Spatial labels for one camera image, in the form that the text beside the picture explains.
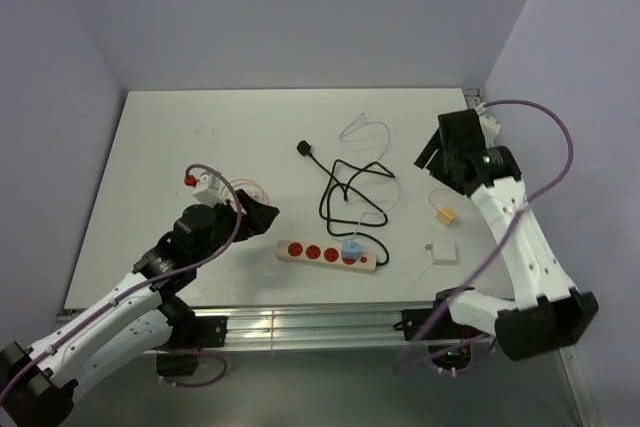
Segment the yellow charger plug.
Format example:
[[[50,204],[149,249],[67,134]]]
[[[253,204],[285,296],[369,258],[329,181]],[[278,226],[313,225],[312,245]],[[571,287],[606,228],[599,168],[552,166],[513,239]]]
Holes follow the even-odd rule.
[[[456,212],[448,206],[443,206],[436,211],[436,220],[446,227],[451,227],[456,217]]]

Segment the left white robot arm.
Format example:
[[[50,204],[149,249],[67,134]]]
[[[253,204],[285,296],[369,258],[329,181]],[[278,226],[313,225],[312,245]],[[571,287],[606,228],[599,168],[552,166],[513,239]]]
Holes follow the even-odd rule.
[[[58,426],[76,402],[134,358],[190,342],[194,313],[178,292],[232,243],[265,233],[278,214],[243,190],[233,202],[186,208],[100,301],[30,346],[2,350],[2,408],[18,426]]]

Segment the blue charger plug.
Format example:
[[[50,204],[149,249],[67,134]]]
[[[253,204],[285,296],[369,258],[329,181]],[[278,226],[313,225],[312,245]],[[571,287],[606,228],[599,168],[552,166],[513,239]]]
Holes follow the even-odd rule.
[[[345,240],[341,245],[341,257],[345,260],[356,260],[359,258],[361,246],[354,240]]]

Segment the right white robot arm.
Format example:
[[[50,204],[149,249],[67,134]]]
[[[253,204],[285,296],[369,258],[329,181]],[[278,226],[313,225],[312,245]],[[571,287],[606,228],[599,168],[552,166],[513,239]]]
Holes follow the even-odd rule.
[[[434,330],[452,337],[468,326],[493,337],[509,359],[521,361],[576,344],[599,304],[564,271],[531,208],[558,182],[528,193],[512,152],[491,145],[484,125],[471,109],[439,115],[436,132],[415,161],[472,201],[496,246],[461,286],[438,294],[432,313],[409,338],[422,341]],[[511,300],[473,286],[496,259],[507,267]]]

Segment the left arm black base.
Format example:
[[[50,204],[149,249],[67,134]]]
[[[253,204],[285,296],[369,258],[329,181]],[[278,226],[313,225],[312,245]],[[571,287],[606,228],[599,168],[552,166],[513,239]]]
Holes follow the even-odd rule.
[[[173,387],[202,388],[221,381],[228,362],[212,348],[222,347],[227,333],[227,318],[214,316],[199,320],[190,306],[173,296],[141,317],[141,322],[156,341],[155,367],[159,380]],[[219,363],[220,371],[208,380],[190,381],[203,359]]]

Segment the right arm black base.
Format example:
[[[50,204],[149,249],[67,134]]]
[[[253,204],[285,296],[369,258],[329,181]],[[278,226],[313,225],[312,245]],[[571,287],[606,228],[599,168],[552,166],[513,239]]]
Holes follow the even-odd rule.
[[[394,373],[425,366],[437,375],[455,379],[473,370],[492,352],[497,344],[493,335],[454,321],[450,311],[444,309],[452,304],[458,290],[475,291],[473,287],[445,289],[436,294],[431,307],[401,311],[393,330],[401,332],[410,346],[394,363]]]

